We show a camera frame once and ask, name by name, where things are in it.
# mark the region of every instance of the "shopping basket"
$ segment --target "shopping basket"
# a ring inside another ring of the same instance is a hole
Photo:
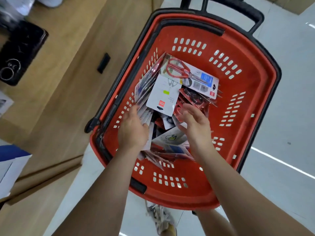
[[[134,89],[161,54],[167,52],[219,78],[222,98],[210,105],[214,146],[241,171],[266,109],[281,78],[268,51],[252,36],[263,14],[240,0],[213,0],[233,8],[255,24],[246,32],[235,24],[202,10],[165,8],[153,12],[103,104],[85,131],[93,130],[90,144],[106,166],[118,148],[117,132],[134,104]],[[171,208],[215,208],[219,202],[203,169],[189,160],[163,164],[160,170],[147,159],[136,160],[130,191]]]

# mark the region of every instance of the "black phone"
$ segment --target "black phone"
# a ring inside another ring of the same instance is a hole
[[[21,21],[0,51],[0,80],[17,85],[47,37],[44,29]]]

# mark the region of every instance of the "scissors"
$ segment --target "scissors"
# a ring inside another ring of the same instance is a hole
[[[169,69],[175,70],[180,75],[173,75]],[[187,67],[187,65],[184,64],[183,61],[177,58],[170,58],[168,60],[167,66],[166,66],[166,72],[169,76],[173,78],[179,78],[179,79],[194,79],[198,82],[201,82],[203,84],[208,84],[208,82],[202,80],[196,75],[193,75],[190,71],[190,69]]]

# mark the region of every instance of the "sneaker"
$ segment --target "sneaker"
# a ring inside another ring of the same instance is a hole
[[[148,214],[153,218],[155,222],[158,235],[161,235],[164,230],[167,230],[169,228],[169,225],[172,225],[175,228],[175,221],[170,212],[165,207],[157,204],[148,206],[147,201],[146,207]]]

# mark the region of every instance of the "floor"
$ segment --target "floor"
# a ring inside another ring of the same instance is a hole
[[[181,0],[165,0],[162,7],[179,7]],[[268,199],[315,233],[315,4],[297,16],[266,0],[245,0],[262,11],[265,21],[254,33],[277,60],[282,79],[254,141],[241,175]],[[190,8],[200,9],[202,0]],[[253,22],[220,4],[209,2],[208,12],[245,30]],[[104,167],[90,146],[83,166],[44,236],[61,224]],[[191,211],[172,210],[180,236],[204,235]],[[129,192],[122,236],[157,235],[146,216],[144,200]]]

